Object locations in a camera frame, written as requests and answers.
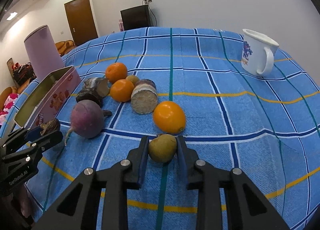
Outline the pink floral cushion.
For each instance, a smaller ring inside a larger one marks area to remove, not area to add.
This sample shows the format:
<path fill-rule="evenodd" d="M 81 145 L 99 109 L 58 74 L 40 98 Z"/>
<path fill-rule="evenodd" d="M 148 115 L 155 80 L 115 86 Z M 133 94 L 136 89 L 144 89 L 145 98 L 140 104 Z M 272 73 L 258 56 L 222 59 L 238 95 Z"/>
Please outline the pink floral cushion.
<path fill-rule="evenodd" d="M 3 109 L 1 110 L 1 115 L 0 115 L 0 125 L 1 126 L 6 121 L 6 117 L 9 114 L 9 111 L 14 106 L 18 97 L 19 97 L 19 94 L 11 93 L 8 95 L 7 99 L 5 100 L 4 105 L 3 105 Z"/>

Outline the large orange fruit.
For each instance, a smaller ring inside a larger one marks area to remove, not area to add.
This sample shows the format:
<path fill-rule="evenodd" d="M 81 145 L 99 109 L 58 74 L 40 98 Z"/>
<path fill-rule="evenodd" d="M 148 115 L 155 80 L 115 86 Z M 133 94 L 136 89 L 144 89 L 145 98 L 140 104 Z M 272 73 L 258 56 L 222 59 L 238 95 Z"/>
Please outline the large orange fruit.
<path fill-rule="evenodd" d="M 179 134 L 185 129 L 186 117 L 178 104 L 172 101 L 163 101 L 153 111 L 153 122 L 163 132 Z"/>

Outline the orange leather sofa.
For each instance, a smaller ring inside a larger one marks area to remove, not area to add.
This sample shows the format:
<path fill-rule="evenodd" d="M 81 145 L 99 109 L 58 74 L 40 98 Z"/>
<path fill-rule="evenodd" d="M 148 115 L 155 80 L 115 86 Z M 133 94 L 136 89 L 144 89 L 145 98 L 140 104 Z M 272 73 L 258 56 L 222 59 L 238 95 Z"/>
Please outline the orange leather sofa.
<path fill-rule="evenodd" d="M 1 111 L 5 109 L 5 107 L 12 101 L 15 101 L 17 97 L 27 88 L 27 86 L 33 81 L 33 79 L 29 78 L 26 82 L 23 83 L 22 86 L 17 88 L 16 86 L 11 86 L 6 88 L 1 93 Z"/>

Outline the small brown round fruit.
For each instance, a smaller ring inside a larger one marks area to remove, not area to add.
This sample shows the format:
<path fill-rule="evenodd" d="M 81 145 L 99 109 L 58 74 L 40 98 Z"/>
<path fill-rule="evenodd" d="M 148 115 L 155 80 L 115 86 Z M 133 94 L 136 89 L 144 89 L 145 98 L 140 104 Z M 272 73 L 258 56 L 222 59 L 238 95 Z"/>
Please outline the small brown round fruit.
<path fill-rule="evenodd" d="M 130 81 L 134 86 L 136 85 L 136 83 L 138 83 L 140 81 L 140 79 L 135 75 L 127 76 L 126 80 Z"/>

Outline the orange mandarin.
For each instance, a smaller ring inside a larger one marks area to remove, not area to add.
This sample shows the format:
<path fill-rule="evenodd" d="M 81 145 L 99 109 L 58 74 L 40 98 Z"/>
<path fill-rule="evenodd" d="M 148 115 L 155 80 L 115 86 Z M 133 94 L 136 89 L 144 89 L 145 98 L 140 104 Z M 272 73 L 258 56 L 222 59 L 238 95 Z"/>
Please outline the orange mandarin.
<path fill-rule="evenodd" d="M 127 67 L 123 63 L 113 63 L 106 68 L 105 77 L 111 84 L 127 77 Z"/>
<path fill-rule="evenodd" d="M 116 81 L 110 88 L 110 96 L 117 102 L 128 102 L 134 89 L 134 84 L 126 79 Z"/>

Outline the purple round turnip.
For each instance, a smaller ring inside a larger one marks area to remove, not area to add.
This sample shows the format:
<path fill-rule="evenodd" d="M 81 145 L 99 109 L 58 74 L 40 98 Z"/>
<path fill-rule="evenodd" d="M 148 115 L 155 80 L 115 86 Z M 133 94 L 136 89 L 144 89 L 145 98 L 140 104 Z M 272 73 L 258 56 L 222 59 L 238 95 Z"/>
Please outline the purple round turnip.
<path fill-rule="evenodd" d="M 65 145 L 73 132 L 86 139 L 96 137 L 104 128 L 105 118 L 110 116 L 110 110 L 103 110 L 94 101 L 79 101 L 71 112 L 71 127 L 67 131 Z"/>

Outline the small brown-green pear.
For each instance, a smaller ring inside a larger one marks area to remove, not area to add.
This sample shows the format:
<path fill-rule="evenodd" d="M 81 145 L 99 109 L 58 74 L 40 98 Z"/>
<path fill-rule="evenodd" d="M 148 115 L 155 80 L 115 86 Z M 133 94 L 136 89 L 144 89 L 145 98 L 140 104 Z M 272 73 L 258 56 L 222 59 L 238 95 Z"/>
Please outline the small brown-green pear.
<path fill-rule="evenodd" d="M 177 150 L 176 137 L 163 134 L 151 140 L 148 145 L 150 158 L 158 163 L 166 163 L 172 160 Z"/>

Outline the black television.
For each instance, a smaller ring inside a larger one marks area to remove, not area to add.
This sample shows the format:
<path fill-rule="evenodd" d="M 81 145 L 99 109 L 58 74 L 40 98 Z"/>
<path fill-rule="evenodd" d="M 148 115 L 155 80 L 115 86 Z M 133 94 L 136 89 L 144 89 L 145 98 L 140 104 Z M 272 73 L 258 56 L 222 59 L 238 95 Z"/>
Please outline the black television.
<path fill-rule="evenodd" d="M 140 5 L 121 10 L 120 14 L 125 31 L 151 26 L 148 5 Z"/>

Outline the brown wooden door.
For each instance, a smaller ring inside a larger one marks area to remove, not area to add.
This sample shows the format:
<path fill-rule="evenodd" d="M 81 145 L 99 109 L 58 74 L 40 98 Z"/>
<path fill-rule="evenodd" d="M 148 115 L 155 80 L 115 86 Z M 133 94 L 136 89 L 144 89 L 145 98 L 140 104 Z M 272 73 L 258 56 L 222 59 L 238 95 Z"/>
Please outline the brown wooden door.
<path fill-rule="evenodd" d="M 72 0 L 64 4 L 69 28 L 76 46 L 98 38 L 90 0 Z"/>

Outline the orange mandarin front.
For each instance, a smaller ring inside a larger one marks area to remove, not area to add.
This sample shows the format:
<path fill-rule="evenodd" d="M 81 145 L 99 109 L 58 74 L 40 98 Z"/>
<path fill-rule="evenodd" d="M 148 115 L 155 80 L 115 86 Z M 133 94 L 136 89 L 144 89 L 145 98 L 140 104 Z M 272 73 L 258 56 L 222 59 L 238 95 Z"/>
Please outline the orange mandarin front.
<path fill-rule="evenodd" d="M 110 96 L 117 102 L 128 102 L 134 89 L 134 84 L 126 79 L 116 81 L 110 88 Z"/>

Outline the blue plaid tablecloth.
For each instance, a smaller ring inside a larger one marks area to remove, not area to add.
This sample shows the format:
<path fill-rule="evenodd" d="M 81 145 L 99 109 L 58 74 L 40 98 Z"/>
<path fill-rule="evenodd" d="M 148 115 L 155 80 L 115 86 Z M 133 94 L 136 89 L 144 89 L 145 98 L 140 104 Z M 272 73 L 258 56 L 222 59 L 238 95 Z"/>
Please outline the blue plaid tablecloth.
<path fill-rule="evenodd" d="M 275 66 L 255 77 L 241 66 L 244 36 L 210 29 L 140 28 L 88 41 L 62 57 L 81 84 L 58 95 L 57 119 L 65 135 L 83 82 L 104 76 L 113 63 L 156 84 L 158 101 L 173 101 L 186 116 L 189 148 L 216 168 L 238 167 L 268 198 L 290 229 L 303 229 L 319 207 L 319 85 L 278 49 Z M 75 133 L 44 153 L 39 173 L 26 185 L 31 218 L 87 167 L 102 170 L 127 156 L 144 135 L 161 130 L 152 114 L 135 113 L 130 102 L 103 100 L 112 116 L 92 140 Z M 127 192 L 129 229 L 195 229 L 197 191 L 186 190 L 177 158 L 163 166 L 148 158 L 141 190 Z"/>

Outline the small dark root piece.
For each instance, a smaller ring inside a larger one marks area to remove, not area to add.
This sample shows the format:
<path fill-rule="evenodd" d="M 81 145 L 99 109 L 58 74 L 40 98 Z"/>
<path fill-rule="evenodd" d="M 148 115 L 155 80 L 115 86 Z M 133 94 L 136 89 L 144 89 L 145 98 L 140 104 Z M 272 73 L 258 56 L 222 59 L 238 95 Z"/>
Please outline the small dark root piece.
<path fill-rule="evenodd" d="M 40 135 L 44 136 L 53 131 L 60 130 L 60 126 L 61 126 L 60 122 L 57 118 L 51 119 L 46 123 L 42 123 L 40 125 L 40 128 L 41 128 Z"/>

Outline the pink electric kettle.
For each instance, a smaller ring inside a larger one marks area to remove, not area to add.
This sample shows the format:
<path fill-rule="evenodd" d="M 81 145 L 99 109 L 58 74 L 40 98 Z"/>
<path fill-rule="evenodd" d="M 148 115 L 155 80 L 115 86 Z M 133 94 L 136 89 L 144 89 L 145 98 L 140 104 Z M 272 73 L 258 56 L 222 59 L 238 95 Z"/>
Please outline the pink electric kettle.
<path fill-rule="evenodd" d="M 65 66 L 55 46 L 48 25 L 43 25 L 33 30 L 25 38 L 24 45 L 39 81 L 42 81 L 51 72 Z"/>

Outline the orange mandarin back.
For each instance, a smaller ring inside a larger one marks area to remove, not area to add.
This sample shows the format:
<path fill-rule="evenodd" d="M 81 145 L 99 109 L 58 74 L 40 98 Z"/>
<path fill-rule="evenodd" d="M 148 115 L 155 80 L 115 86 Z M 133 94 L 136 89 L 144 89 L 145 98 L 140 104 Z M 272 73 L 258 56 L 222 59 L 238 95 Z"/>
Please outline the orange mandarin back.
<path fill-rule="evenodd" d="M 127 67 L 123 63 L 113 63 L 106 68 L 105 77 L 111 84 L 127 77 Z"/>

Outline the cut purple taro piece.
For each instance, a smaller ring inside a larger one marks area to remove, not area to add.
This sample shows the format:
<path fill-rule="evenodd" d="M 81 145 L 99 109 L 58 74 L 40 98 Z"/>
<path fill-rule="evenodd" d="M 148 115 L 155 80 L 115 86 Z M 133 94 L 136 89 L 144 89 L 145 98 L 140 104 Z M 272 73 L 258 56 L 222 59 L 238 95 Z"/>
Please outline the cut purple taro piece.
<path fill-rule="evenodd" d="M 138 81 L 131 94 L 131 107 L 138 114 L 149 114 L 158 105 L 156 84 L 150 79 Z"/>

